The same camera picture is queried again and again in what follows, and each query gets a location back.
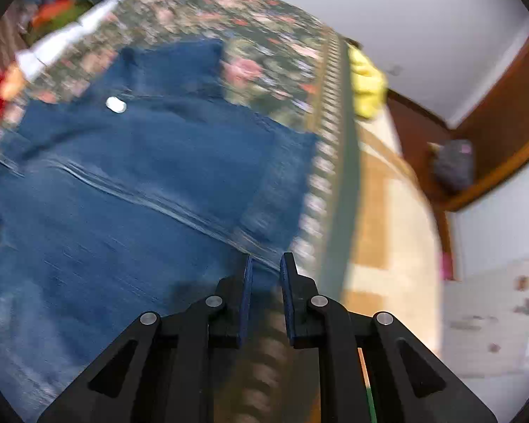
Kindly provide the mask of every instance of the orange object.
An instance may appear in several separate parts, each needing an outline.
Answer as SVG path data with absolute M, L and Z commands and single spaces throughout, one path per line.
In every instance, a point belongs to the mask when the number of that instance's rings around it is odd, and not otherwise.
M 53 3 L 44 4 L 39 8 L 37 14 L 31 20 L 31 25 L 34 28 L 39 27 L 45 22 L 54 19 L 59 14 L 67 11 L 74 6 L 73 0 L 56 0 Z
M 24 74 L 18 64 L 11 63 L 4 74 L 4 80 L 0 83 L 0 98 L 4 101 L 13 100 L 24 88 L 25 83 Z

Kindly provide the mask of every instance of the triangular cutout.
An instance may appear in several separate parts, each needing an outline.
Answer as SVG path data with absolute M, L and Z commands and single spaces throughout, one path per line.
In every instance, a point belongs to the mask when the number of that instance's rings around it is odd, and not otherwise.
M 424 398 L 445 389 L 445 381 L 409 343 L 403 339 L 397 343 L 409 381 L 413 388 L 413 394 L 416 397 Z
M 110 398 L 117 398 L 137 345 L 136 340 L 129 340 L 89 382 L 89 388 Z

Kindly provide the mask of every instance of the yellow towel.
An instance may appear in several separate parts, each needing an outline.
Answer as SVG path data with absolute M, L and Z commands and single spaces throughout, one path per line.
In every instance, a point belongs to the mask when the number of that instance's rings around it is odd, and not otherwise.
M 351 87 L 355 113 L 364 119 L 374 119 L 386 101 L 388 82 L 370 60 L 355 46 L 348 45 L 351 63 Z

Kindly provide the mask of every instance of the jeans seam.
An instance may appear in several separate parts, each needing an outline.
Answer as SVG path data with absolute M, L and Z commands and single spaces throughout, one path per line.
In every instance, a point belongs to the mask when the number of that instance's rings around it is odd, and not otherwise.
M 286 202 L 286 198 L 294 195 L 297 190 L 297 186 L 293 181 L 293 177 L 297 175 L 302 169 L 303 163 L 299 157 L 297 157 L 294 151 L 291 151 L 296 145 L 292 138 L 288 138 L 286 135 L 276 133 L 276 147 L 272 154 L 271 163 L 267 167 L 267 171 L 263 176 L 263 182 L 257 190 L 257 194 L 253 197 L 251 203 L 248 205 L 244 213 L 241 215 L 239 224 L 233 230 L 231 239 L 234 241 L 249 241 L 254 246 L 258 247 L 263 251 L 272 253 L 278 253 L 280 247 L 275 249 L 266 247 L 260 242 L 256 241 L 252 235 L 259 233 L 266 238 L 270 238 L 271 235 L 275 234 L 278 229 L 278 222 L 281 213 L 285 209 L 285 205 L 290 202 Z M 281 199 L 274 199 L 278 197 L 278 192 L 271 196 L 269 194 L 270 188 L 276 185 L 279 179 L 285 180 L 285 189 Z M 267 224 L 264 230 L 259 231 L 260 225 L 255 218 L 267 214 Z
M 82 168 L 78 167 L 73 162 L 69 162 L 67 164 L 58 159 L 49 159 L 47 162 L 49 163 L 50 166 L 66 171 L 70 175 L 79 179 L 83 183 L 88 184 L 90 187 L 94 189 L 101 190 L 102 192 L 108 193 L 126 202 L 130 202 L 130 203 L 137 204 L 137 205 L 142 205 L 144 207 L 150 208 L 164 215 L 172 217 L 175 220 L 181 222 L 182 224 L 185 224 L 193 228 L 194 230 L 197 230 L 198 232 L 208 235 L 209 237 L 215 238 L 216 240 L 219 240 L 220 242 L 231 245 L 235 249 L 238 249 L 240 251 L 243 251 L 243 252 L 250 251 L 250 250 L 245 249 L 240 243 L 237 243 L 236 241 L 232 240 L 231 234 L 226 233 L 226 231 L 217 230 L 217 227 L 215 225 L 210 226 L 207 223 L 207 221 L 202 220 L 196 215 L 190 214 L 185 209 L 183 209 L 183 207 L 180 207 L 182 212 L 178 212 L 176 210 L 173 210 L 169 205 L 168 206 L 161 205 L 162 202 L 168 202 L 168 200 L 164 200 L 162 198 L 158 198 L 158 199 L 150 198 L 149 196 L 146 196 L 144 193 L 126 192 L 123 188 L 117 186 L 117 184 L 113 183 L 112 181 L 103 179 L 102 177 L 94 175 L 93 173 L 89 173 L 83 170 Z M 277 253 L 277 251 L 273 249 L 268 249 L 266 247 L 258 246 L 258 248 L 265 252 L 269 250 L 270 252 L 274 254 Z M 266 265 L 274 266 L 278 264 L 270 259 L 267 259 L 266 257 L 260 257 L 260 256 L 254 256 L 254 257 L 258 261 L 263 262 Z
M 23 145 L 27 145 L 29 142 L 30 140 L 19 132 L 7 130 L 0 138 L 0 165 L 6 167 L 6 169 L 8 169 L 13 175 L 23 178 L 24 174 L 21 172 L 19 164 L 16 162 L 16 158 L 9 157 L 8 154 L 11 152 L 12 144 L 16 146 L 16 149 L 21 149 Z

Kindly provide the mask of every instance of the blue jeans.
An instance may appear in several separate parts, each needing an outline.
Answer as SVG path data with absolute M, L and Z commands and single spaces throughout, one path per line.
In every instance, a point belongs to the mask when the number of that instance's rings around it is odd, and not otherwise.
M 257 289 L 277 281 L 315 136 L 221 98 L 220 55 L 128 49 L 0 142 L 0 389 L 25 421 L 141 312 L 187 308 L 241 252 Z

